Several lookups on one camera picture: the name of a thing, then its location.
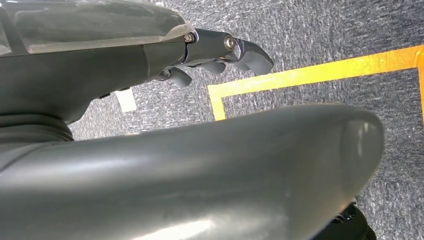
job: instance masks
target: gray carpet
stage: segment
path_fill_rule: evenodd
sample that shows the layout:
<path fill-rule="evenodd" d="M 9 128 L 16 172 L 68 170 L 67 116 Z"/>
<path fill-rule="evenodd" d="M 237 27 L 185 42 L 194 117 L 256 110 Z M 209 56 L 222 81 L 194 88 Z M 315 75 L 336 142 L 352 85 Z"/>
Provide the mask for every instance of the gray carpet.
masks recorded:
<path fill-rule="evenodd" d="M 273 72 L 424 44 L 424 0 L 157 0 L 198 28 L 261 45 Z M 100 138 L 213 121 L 207 85 L 251 77 L 188 69 L 193 83 L 134 87 L 137 111 L 115 96 L 95 100 L 71 126 L 76 139 Z M 226 97 L 228 117 L 302 103 L 345 103 L 374 111 L 386 150 L 359 206 L 382 240 L 424 239 L 424 129 L 416 69 Z"/>

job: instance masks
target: shiny gray surface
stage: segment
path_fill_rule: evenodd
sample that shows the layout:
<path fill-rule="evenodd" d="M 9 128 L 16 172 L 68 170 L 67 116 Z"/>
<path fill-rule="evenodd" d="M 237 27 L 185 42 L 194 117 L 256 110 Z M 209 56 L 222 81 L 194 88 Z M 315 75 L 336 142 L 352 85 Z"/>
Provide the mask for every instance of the shiny gray surface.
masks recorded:
<path fill-rule="evenodd" d="M 152 44 L 195 31 L 177 12 L 146 0 L 15 0 L 0 8 L 30 54 Z"/>
<path fill-rule="evenodd" d="M 370 112 L 303 105 L 35 150 L 1 172 L 0 239 L 305 240 L 383 152 Z"/>

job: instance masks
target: screw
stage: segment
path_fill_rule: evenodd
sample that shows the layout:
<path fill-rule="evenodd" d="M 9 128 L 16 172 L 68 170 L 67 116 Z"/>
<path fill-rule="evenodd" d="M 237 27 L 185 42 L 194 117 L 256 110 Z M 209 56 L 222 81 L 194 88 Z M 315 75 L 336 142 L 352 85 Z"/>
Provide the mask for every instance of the screw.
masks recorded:
<path fill-rule="evenodd" d="M 186 43 L 192 43 L 195 41 L 195 36 L 193 35 L 193 33 L 188 33 L 186 35 L 184 35 L 184 41 Z"/>
<path fill-rule="evenodd" d="M 234 48 L 236 47 L 236 41 L 234 40 L 232 36 L 227 35 L 225 36 L 225 39 L 224 39 L 224 45 L 228 51 L 233 51 Z"/>

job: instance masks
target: robotic finger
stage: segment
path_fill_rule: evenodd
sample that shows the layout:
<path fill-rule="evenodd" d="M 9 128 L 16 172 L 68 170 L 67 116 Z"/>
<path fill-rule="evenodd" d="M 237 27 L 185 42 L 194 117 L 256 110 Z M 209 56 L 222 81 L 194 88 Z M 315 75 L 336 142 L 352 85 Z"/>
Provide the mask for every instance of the robotic finger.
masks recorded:
<path fill-rule="evenodd" d="M 186 55 L 184 60 L 174 67 L 202 67 L 213 74 L 221 74 L 227 65 L 234 65 L 242 71 L 252 71 L 256 75 L 268 74 L 274 66 L 270 56 L 258 45 L 234 38 L 229 33 L 197 28 L 194 33 L 184 36 Z M 164 76 L 173 76 L 165 69 L 156 80 L 166 80 Z M 179 81 L 180 86 L 188 86 L 191 78 Z"/>

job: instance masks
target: yellow tape line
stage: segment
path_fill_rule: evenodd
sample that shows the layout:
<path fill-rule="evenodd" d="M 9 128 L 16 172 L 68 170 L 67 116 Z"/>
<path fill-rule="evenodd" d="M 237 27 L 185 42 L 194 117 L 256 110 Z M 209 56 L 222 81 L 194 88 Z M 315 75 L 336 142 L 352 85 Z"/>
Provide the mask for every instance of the yellow tape line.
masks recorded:
<path fill-rule="evenodd" d="M 218 121 L 226 118 L 222 100 L 225 97 L 412 68 L 418 68 L 424 116 L 424 45 L 208 85 L 207 88 L 213 115 Z"/>

